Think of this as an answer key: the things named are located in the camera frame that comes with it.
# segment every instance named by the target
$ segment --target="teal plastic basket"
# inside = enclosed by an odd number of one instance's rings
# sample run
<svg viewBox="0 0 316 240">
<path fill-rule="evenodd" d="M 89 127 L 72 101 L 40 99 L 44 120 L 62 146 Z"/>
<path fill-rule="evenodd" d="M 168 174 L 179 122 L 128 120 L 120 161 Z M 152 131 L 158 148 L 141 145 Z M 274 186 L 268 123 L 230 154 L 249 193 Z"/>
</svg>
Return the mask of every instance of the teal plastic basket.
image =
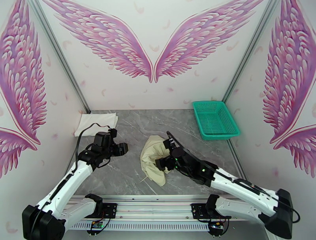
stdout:
<svg viewBox="0 0 316 240">
<path fill-rule="evenodd" d="M 193 109 L 203 140 L 227 140 L 240 135 L 239 128 L 222 101 L 193 102 Z"/>
</svg>

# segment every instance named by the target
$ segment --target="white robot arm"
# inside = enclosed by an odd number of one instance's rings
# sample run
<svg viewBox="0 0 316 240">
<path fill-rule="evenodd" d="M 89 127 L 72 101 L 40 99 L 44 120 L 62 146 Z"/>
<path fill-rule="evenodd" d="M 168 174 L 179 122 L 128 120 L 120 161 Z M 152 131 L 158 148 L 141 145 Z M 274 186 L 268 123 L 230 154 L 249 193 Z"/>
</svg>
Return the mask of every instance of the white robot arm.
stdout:
<svg viewBox="0 0 316 240">
<path fill-rule="evenodd" d="M 277 192 L 263 189 L 237 178 L 215 164 L 202 161 L 185 149 L 169 132 L 169 139 L 164 141 L 170 150 L 170 156 L 156 160 L 160 170 L 176 169 L 198 184 L 220 189 L 242 201 L 232 201 L 218 195 L 210 195 L 206 204 L 192 206 L 196 219 L 229 219 L 238 217 L 265 225 L 266 229 L 282 238 L 292 238 L 293 206 L 290 194 L 280 189 Z M 81 183 L 96 169 L 105 166 L 103 159 L 121 156 L 128 151 L 126 143 L 115 144 L 116 130 L 98 133 L 91 150 L 79 154 L 68 173 L 59 184 L 35 207 L 27 206 L 22 214 L 23 234 L 25 239 L 62 239 L 64 233 L 81 219 L 91 214 L 100 214 L 102 198 L 88 194 L 81 202 L 64 210 L 66 204 Z M 223 234 L 223 228 L 210 227 L 215 236 Z"/>
</svg>

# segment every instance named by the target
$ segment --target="wing mural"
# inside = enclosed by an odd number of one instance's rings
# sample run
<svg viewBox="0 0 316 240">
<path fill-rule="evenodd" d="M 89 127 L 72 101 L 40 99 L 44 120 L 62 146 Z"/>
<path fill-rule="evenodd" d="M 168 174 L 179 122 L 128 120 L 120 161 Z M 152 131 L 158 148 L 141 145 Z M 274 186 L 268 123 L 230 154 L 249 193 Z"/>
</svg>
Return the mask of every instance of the wing mural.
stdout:
<svg viewBox="0 0 316 240">
<path fill-rule="evenodd" d="M 253 8 L 262 1 L 234 0 L 184 20 L 155 64 L 155 82 L 163 75 L 176 77 L 183 74 L 214 53 L 248 23 L 255 13 Z"/>
<path fill-rule="evenodd" d="M 316 42 L 296 0 L 282 0 L 281 17 L 272 29 L 263 113 L 277 142 L 296 123 L 315 83 Z"/>
<path fill-rule="evenodd" d="M 316 39 L 296 0 L 282 0 L 272 29 L 263 113 L 274 128 L 273 149 L 291 151 L 295 167 L 316 176 L 316 124 L 292 130 L 315 84 Z"/>
<path fill-rule="evenodd" d="M 316 176 L 316 124 L 290 132 L 273 149 L 280 147 L 291 151 L 295 167 L 300 166 L 313 178 Z"/>
<path fill-rule="evenodd" d="M 0 129 L 0 177 L 17 167 L 21 151 L 40 144 L 36 130 L 45 123 L 46 101 L 40 46 L 28 5 L 17 0 L 0 40 L 0 93 L 21 132 Z"/>
<path fill-rule="evenodd" d="M 61 25 L 109 65 L 132 78 L 151 83 L 163 75 L 176 77 L 215 52 L 234 36 L 263 0 L 233 0 L 183 21 L 170 37 L 155 67 L 131 28 L 122 20 L 68 0 L 43 0 Z"/>
<path fill-rule="evenodd" d="M 92 52 L 132 78 L 152 82 L 152 64 L 129 26 L 119 18 L 68 0 L 43 0 L 61 25 Z"/>
<path fill-rule="evenodd" d="M 2 173 L 7 174 L 12 167 L 17 167 L 21 151 L 31 148 L 37 150 L 35 145 L 25 136 L 16 131 L 0 127 L 0 178 Z"/>
</svg>

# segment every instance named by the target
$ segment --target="black cable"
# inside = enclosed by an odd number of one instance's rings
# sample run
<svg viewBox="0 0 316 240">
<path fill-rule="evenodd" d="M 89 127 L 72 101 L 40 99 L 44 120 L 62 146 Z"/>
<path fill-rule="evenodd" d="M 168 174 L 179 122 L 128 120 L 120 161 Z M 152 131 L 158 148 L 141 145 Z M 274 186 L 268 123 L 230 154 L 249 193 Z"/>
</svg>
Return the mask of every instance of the black cable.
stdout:
<svg viewBox="0 0 316 240">
<path fill-rule="evenodd" d="M 92 227 L 93 227 L 93 225 L 94 225 L 94 224 L 96 224 L 96 223 L 101 222 L 101 221 L 103 220 L 103 218 L 104 218 L 104 212 L 102 212 L 102 218 L 101 218 L 100 220 L 97 220 L 97 221 L 92 221 L 92 223 L 91 223 L 91 227 L 90 227 L 90 231 L 92 231 Z"/>
<path fill-rule="evenodd" d="M 191 176 L 187 175 L 186 173 L 182 172 L 180 169 L 178 169 L 178 172 L 181 173 L 182 175 L 191 178 Z"/>
<path fill-rule="evenodd" d="M 107 224 L 100 230 L 100 232 L 102 232 L 102 231 L 108 226 L 110 220 L 111 220 L 111 218 L 109 218 L 109 220 L 107 221 Z"/>
<path fill-rule="evenodd" d="M 266 194 L 268 197 L 272 198 L 273 200 L 277 201 L 278 203 L 286 206 L 287 208 L 289 208 L 291 211 L 295 212 L 296 215 L 297 215 L 297 220 L 293 221 L 292 220 L 292 223 L 298 223 L 300 220 L 301 220 L 301 215 L 298 213 L 298 211 L 296 211 L 294 208 L 292 208 L 291 206 L 287 205 L 286 203 L 284 202 L 281 202 L 280 200 L 272 197 L 269 193 L 267 193 L 265 190 L 263 190 L 261 187 L 258 187 L 255 185 L 255 189 L 257 189 L 259 192 L 263 193 L 263 194 Z"/>
<path fill-rule="evenodd" d="M 107 161 L 107 163 L 103 164 L 102 166 L 98 166 L 98 168 L 102 168 L 102 167 L 105 167 L 106 165 L 108 165 L 111 161 L 111 158 Z"/>
<path fill-rule="evenodd" d="M 209 223 L 211 220 L 200 220 L 200 219 L 198 219 L 197 218 L 197 220 L 199 221 L 199 222 L 201 222 L 201 223 Z"/>
<path fill-rule="evenodd" d="M 227 232 L 228 228 L 229 228 L 229 218 L 227 218 L 227 227 L 221 236 L 223 236 Z"/>
<path fill-rule="evenodd" d="M 174 142 L 177 143 L 181 148 L 184 148 L 184 149 L 185 149 L 185 147 L 184 147 L 169 131 L 167 131 L 167 136 L 168 136 L 169 138 L 172 138 L 172 139 L 174 140 Z M 218 172 L 216 169 L 212 168 L 211 166 L 206 165 L 205 167 L 211 169 L 211 171 L 213 171 L 214 173 L 216 173 L 216 174 L 222 176 L 223 178 L 225 178 L 225 179 L 231 181 L 231 178 L 230 178 L 230 177 L 226 176 L 225 174 L 222 174 L 221 172 Z M 287 205 L 286 203 L 281 202 L 280 200 L 278 200 L 278 199 L 272 197 L 270 194 L 268 194 L 268 193 L 267 193 L 266 191 L 264 191 L 262 188 L 260 188 L 260 187 L 258 187 L 258 186 L 255 186 L 255 189 L 257 189 L 259 192 L 261 192 L 261 193 L 263 193 L 263 194 L 266 194 L 267 196 L 271 197 L 272 199 L 274 199 L 274 200 L 277 201 L 278 203 L 283 204 L 284 206 L 288 207 L 291 211 L 295 212 L 295 213 L 297 214 L 297 220 L 292 221 L 292 223 L 298 223 L 298 222 L 301 220 L 301 216 L 300 216 L 300 214 L 298 213 L 297 210 L 295 210 L 295 209 L 292 208 L 291 206 Z"/>
<path fill-rule="evenodd" d="M 92 126 L 95 125 L 95 124 L 98 125 L 98 126 L 101 127 L 101 128 L 108 127 L 109 129 L 111 129 L 110 126 L 108 126 L 108 125 L 106 125 L 106 126 L 101 126 L 101 125 L 98 124 L 97 122 L 94 122 L 94 123 L 92 123 L 89 127 L 87 127 L 86 129 L 84 129 L 84 130 L 81 131 L 81 133 L 79 134 L 78 140 L 77 140 L 76 148 L 75 148 L 75 157 L 76 157 L 75 163 L 76 163 L 76 166 L 75 166 L 75 169 L 74 169 L 73 171 L 71 171 L 72 173 L 75 173 L 75 171 L 78 169 L 78 161 L 79 161 L 79 159 L 78 159 L 78 155 L 79 155 L 78 151 L 79 151 L 79 144 L 80 144 L 80 140 L 81 140 L 82 134 L 84 133 L 84 131 L 88 130 L 90 127 L 92 127 Z"/>
<path fill-rule="evenodd" d="M 30 240 L 32 240 L 32 234 L 33 234 L 33 231 L 34 231 L 34 227 L 35 227 L 35 223 L 36 223 L 36 221 L 37 221 L 37 219 L 38 219 L 38 216 L 40 215 L 40 213 L 42 212 L 42 210 L 44 209 L 44 207 L 46 206 L 46 205 L 48 205 L 49 204 L 49 202 L 45 202 L 44 203 L 44 205 L 42 206 L 42 208 L 39 210 L 39 212 L 36 214 L 36 217 L 35 217 L 35 220 L 34 220 L 34 222 L 33 222 L 33 225 L 32 225 L 32 228 L 31 228 L 31 232 L 30 232 Z"/>
<path fill-rule="evenodd" d="M 90 143 L 88 146 L 86 146 L 86 150 L 88 150 L 92 145 L 93 143 Z"/>
</svg>

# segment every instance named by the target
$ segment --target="marble tabletop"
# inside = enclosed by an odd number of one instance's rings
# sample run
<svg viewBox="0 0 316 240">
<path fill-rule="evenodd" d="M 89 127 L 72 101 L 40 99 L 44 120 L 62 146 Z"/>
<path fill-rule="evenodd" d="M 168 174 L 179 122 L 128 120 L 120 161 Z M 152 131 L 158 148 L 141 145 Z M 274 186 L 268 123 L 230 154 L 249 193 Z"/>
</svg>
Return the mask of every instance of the marble tabletop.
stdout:
<svg viewBox="0 0 316 240">
<path fill-rule="evenodd" d="M 199 159 L 211 161 L 229 173 L 238 176 L 233 156 L 226 141 L 201 139 L 193 110 L 120 110 L 93 111 L 94 114 L 117 113 L 116 143 L 126 142 L 129 151 L 121 157 L 113 157 L 107 167 L 96 169 L 76 191 L 77 195 L 183 195 L 222 194 L 217 189 L 201 186 L 177 171 L 166 175 L 166 184 L 158 186 L 146 178 L 141 170 L 140 153 L 150 135 L 167 138 L 170 131 Z M 83 137 L 82 151 L 94 137 Z"/>
</svg>

